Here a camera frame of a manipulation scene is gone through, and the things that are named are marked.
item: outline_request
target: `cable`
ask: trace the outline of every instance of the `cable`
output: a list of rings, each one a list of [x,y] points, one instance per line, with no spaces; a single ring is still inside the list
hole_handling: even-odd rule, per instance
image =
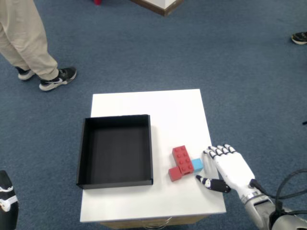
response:
[[[307,210],[298,210],[293,212],[287,212],[287,215],[307,214]]]
[[[255,179],[252,179],[249,183],[249,185],[251,187],[255,187],[257,189],[259,189],[259,191],[261,191],[263,194],[274,198],[275,199],[275,212],[272,214],[271,218],[271,223],[274,223],[278,217],[282,216],[282,215],[299,215],[299,214],[307,214],[307,210],[298,210],[298,211],[291,211],[291,212],[285,212],[283,210],[283,203],[280,201],[282,199],[288,199],[288,198],[292,198],[295,196],[299,196],[302,194],[307,193],[307,189],[302,190],[300,192],[296,192],[296,193],[292,193],[292,194],[288,194],[288,195],[284,195],[284,196],[280,196],[283,187],[286,185],[286,183],[295,175],[298,175],[300,173],[307,173],[307,169],[300,169],[297,171],[294,171],[293,173],[289,174],[283,181],[282,183],[279,185],[278,189],[277,189],[277,193],[276,195],[271,195],[268,194],[265,189],[258,183],[258,181],[256,181]]]
[[[255,180],[255,179],[251,179],[249,185],[250,185],[251,187],[257,188],[257,189],[258,189],[259,191],[261,191],[263,194],[265,194],[265,195],[267,195],[267,196],[269,196],[269,197],[271,197],[271,198],[273,198],[273,199],[276,198],[276,196],[267,193],[267,192],[265,191],[265,189],[264,189],[264,188],[258,183],[258,181]],[[280,199],[280,200],[288,199],[288,198],[292,198],[292,197],[295,197],[295,196],[300,196],[300,195],[305,194],[305,193],[307,193],[307,189],[302,190],[302,191],[297,192],[297,193],[292,193],[292,194],[288,194],[288,195],[281,196],[281,197],[279,197],[279,199]]]
[[[297,170],[291,174],[289,174],[284,180],[283,182],[280,184],[280,186],[277,189],[277,193],[276,193],[276,197],[275,197],[275,204],[276,204],[276,212],[277,213],[281,213],[283,210],[283,204],[282,202],[279,201],[280,199],[280,193],[282,192],[283,187],[286,185],[286,183],[295,175],[300,174],[300,173],[307,173],[307,169],[300,169]]]

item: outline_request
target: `red lego brick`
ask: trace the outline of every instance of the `red lego brick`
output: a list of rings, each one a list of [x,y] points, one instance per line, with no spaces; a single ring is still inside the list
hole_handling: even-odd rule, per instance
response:
[[[169,175],[169,177],[171,178],[172,181],[179,180],[182,177],[180,169],[179,169],[178,166],[169,169],[168,170],[168,175]]]
[[[173,148],[173,156],[182,175],[193,173],[193,164],[185,146]]]
[[[94,0],[94,3],[95,3],[96,5],[100,5],[101,2],[102,2],[102,0]]]

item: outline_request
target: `black cable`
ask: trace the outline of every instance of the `black cable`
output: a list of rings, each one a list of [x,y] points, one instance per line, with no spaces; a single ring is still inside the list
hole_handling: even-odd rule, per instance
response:
[[[252,187],[255,187],[257,188],[259,191],[261,191],[263,194],[275,199],[276,196],[272,195],[272,194],[269,194],[265,191],[265,189],[258,183],[258,181],[256,181],[255,179],[252,179],[249,183],[250,186]],[[292,193],[292,194],[288,194],[288,195],[284,195],[284,196],[281,196],[279,197],[280,200],[283,200],[283,199],[288,199],[288,198],[292,198],[292,197],[295,197],[295,196],[300,196],[302,194],[305,194],[307,193],[307,189],[305,190],[302,190],[300,192],[297,192],[297,193]]]
[[[287,212],[287,215],[307,214],[307,210],[298,210],[293,212]]]
[[[277,189],[277,193],[276,193],[276,197],[275,197],[275,205],[276,205],[276,212],[277,213],[281,213],[282,209],[283,209],[283,204],[282,202],[279,201],[280,199],[280,193],[282,192],[283,187],[286,185],[286,183],[295,175],[300,174],[300,173],[307,173],[307,169],[300,169],[297,170],[291,174],[289,174],[284,180],[283,182],[280,184],[280,186]]]

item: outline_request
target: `person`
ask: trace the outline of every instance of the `person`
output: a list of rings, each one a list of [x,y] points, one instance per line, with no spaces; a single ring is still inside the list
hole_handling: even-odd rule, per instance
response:
[[[37,74],[43,91],[68,84],[77,74],[74,67],[58,69],[48,53],[46,32],[33,0],[0,0],[0,53],[17,68],[20,80]]]
[[[294,43],[298,45],[307,44],[307,32],[299,32],[291,35],[291,39]]]

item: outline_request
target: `toy block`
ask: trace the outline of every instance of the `toy block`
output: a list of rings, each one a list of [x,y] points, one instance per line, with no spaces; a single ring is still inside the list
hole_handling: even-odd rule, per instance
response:
[[[101,2],[102,2],[102,0],[94,0],[94,3],[95,3],[96,5],[100,5]]]
[[[198,172],[203,169],[203,164],[200,158],[191,160],[191,162],[193,164],[194,172]]]
[[[185,146],[173,148],[173,156],[182,175],[187,175],[194,171]]]
[[[179,169],[178,166],[169,169],[169,170],[168,170],[168,175],[169,175],[169,177],[171,178],[171,181],[179,180],[179,179],[182,177],[181,172],[180,172],[180,169]]]

